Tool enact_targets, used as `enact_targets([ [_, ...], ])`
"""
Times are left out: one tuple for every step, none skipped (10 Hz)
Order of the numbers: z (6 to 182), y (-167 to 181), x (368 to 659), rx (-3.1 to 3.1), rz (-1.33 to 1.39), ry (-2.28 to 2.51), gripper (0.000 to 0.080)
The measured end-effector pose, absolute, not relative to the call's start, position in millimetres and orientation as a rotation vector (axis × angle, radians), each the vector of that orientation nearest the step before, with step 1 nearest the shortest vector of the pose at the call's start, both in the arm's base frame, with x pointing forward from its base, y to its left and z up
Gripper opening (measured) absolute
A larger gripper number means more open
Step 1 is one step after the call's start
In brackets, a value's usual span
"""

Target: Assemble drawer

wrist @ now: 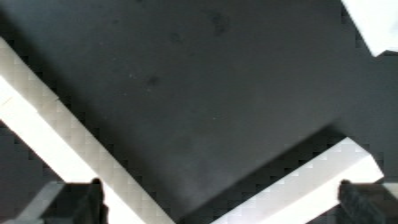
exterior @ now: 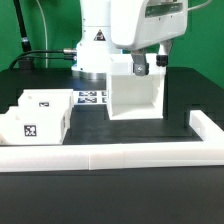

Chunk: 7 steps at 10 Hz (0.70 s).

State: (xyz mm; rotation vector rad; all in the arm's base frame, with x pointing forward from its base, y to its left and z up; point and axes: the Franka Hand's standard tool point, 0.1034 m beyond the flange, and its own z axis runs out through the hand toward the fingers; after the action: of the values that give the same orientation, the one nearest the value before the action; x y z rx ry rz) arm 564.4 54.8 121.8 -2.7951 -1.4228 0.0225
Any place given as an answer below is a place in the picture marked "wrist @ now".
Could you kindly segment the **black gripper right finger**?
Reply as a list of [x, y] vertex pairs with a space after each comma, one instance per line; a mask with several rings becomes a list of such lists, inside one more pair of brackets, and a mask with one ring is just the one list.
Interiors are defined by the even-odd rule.
[[398, 182], [351, 183], [337, 188], [337, 224], [398, 224]]

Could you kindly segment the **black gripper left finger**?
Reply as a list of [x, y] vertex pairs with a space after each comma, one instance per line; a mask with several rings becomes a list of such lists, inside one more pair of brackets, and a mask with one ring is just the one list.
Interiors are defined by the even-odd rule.
[[51, 181], [23, 209], [16, 224], [108, 224], [103, 185]]

